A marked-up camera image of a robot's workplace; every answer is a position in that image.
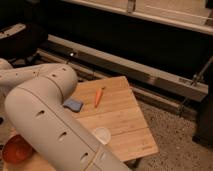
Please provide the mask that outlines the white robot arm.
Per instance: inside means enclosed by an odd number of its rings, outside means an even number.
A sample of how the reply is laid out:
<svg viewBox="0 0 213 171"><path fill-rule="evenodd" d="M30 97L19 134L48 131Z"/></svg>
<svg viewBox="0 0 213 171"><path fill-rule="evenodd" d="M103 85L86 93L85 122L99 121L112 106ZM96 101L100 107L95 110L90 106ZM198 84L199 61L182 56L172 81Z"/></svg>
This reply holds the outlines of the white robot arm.
<svg viewBox="0 0 213 171"><path fill-rule="evenodd" d="M67 64L14 68L0 58L8 119L57 171L130 171L63 108L76 86L77 75Z"/></svg>

